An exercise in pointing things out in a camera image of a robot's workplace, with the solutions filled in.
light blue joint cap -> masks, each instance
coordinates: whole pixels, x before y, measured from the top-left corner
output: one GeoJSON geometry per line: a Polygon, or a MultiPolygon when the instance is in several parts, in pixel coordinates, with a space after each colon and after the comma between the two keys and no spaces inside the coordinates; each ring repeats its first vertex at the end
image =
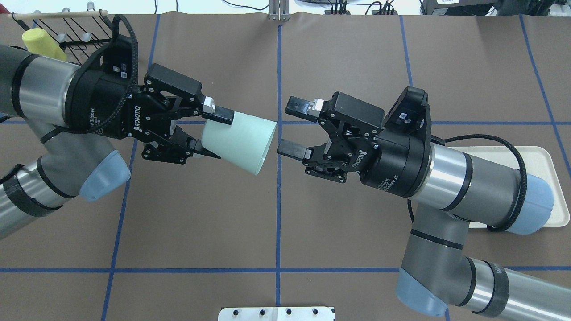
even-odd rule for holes
{"type": "Polygon", "coordinates": [[[396,282],[396,296],[407,307],[429,316],[443,316],[448,305],[432,294],[402,267],[396,282]]]}
{"type": "Polygon", "coordinates": [[[89,202],[93,202],[121,186],[130,177],[129,167],[119,152],[114,150],[91,172],[79,194],[89,202]]]}
{"type": "Polygon", "coordinates": [[[553,202],[553,191],[549,184],[539,177],[528,174],[528,190],[524,205],[516,221],[507,231],[526,235],[539,230],[551,216],[553,202]]]}

table surface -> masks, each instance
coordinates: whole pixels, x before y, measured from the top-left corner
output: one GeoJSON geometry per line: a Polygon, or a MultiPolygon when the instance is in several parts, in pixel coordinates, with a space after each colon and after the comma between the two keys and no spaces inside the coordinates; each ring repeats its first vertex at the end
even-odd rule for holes
{"type": "MultiPolygon", "coordinates": [[[[356,175],[346,184],[305,175],[276,154],[281,138],[327,139],[283,113],[291,95],[343,91],[387,110],[405,86],[422,88],[438,137],[485,133],[547,150],[570,205],[570,40],[551,32],[570,18],[128,18],[140,74],[160,63],[200,80],[221,106],[278,122],[266,163],[252,176],[224,160],[149,162],[141,143],[113,141],[128,184],[94,203],[73,199],[0,242],[0,320],[216,320],[222,307],[275,305],[334,306],[338,320],[432,320],[395,295],[406,201],[356,175]]],[[[0,28],[0,43],[21,46],[9,16],[0,28]]],[[[200,137],[192,120],[179,123],[200,137]]],[[[45,153],[21,119],[0,136],[0,172],[45,153]]],[[[571,287],[570,238],[569,225],[528,236],[477,229],[464,253],[571,287]]],[[[441,319],[482,320],[457,307],[441,319]]]]}

white tray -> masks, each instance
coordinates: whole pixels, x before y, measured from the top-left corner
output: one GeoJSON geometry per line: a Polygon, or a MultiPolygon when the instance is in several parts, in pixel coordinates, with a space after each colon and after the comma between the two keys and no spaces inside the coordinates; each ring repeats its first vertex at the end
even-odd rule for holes
{"type": "MultiPolygon", "coordinates": [[[[488,161],[502,164],[511,168],[518,168],[517,160],[512,152],[504,146],[471,146],[471,147],[450,147],[452,149],[470,154],[488,161]]],[[[551,156],[541,147],[521,146],[516,147],[524,158],[525,168],[529,174],[545,180],[553,190],[554,204],[551,216],[544,227],[562,227],[569,223],[569,209],[563,197],[563,191],[551,156]]],[[[486,227],[482,223],[470,223],[470,227],[486,227]]]]}

robotiq logo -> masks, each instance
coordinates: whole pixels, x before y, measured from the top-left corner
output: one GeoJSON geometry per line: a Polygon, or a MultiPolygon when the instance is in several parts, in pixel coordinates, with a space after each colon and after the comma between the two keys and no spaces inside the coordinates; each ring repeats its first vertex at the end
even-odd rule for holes
{"type": "Polygon", "coordinates": [[[357,168],[357,166],[361,163],[361,161],[363,160],[363,158],[365,156],[367,156],[367,152],[366,151],[362,151],[359,150],[359,156],[357,156],[357,159],[355,160],[355,163],[353,163],[353,165],[351,165],[351,167],[353,168],[357,168]]]}
{"type": "Polygon", "coordinates": [[[140,128],[140,124],[141,124],[141,107],[135,106],[135,126],[133,126],[133,129],[138,131],[143,131],[140,128]]]}

